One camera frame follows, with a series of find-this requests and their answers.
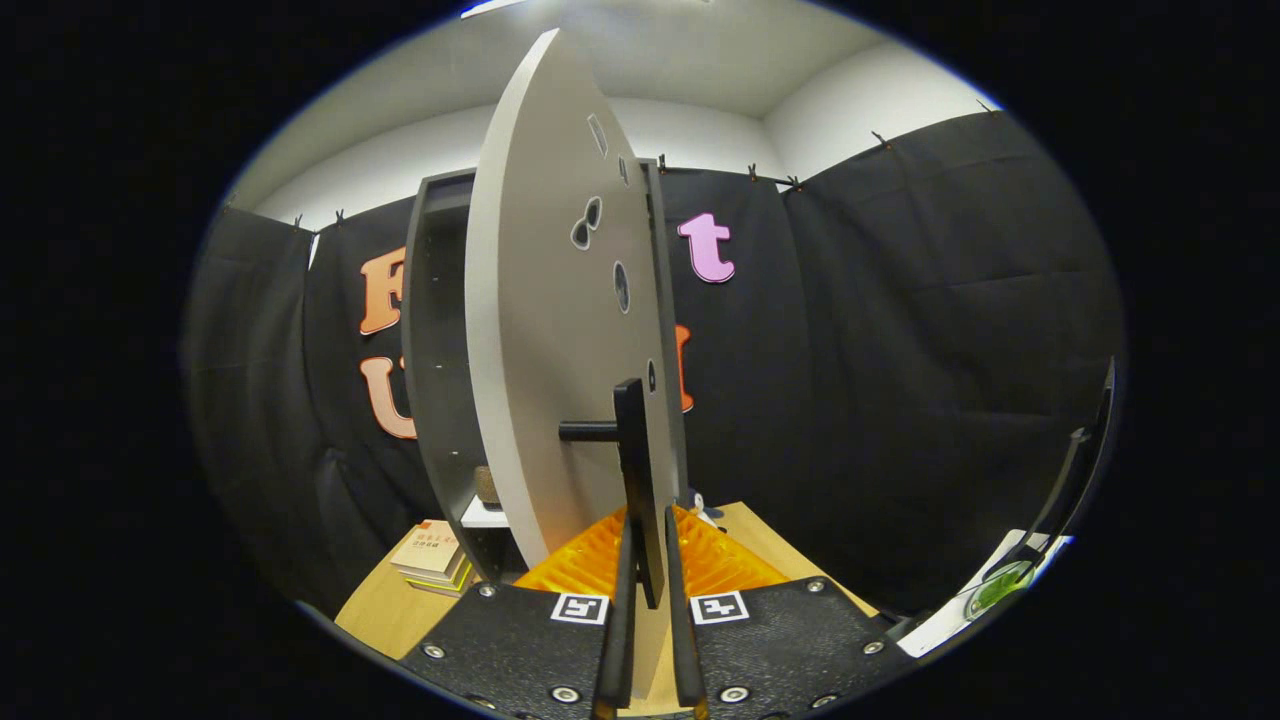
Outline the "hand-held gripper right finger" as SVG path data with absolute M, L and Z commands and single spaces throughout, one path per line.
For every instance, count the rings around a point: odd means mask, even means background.
M 677 505 L 666 543 L 675 685 L 696 719 L 818 719 L 916 666 L 828 577 L 782 577 Z

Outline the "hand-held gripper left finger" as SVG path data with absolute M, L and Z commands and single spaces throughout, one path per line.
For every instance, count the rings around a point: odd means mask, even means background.
M 636 556 L 618 509 L 529 582 L 467 591 L 398 664 L 476 712 L 613 719 L 631 692 Z

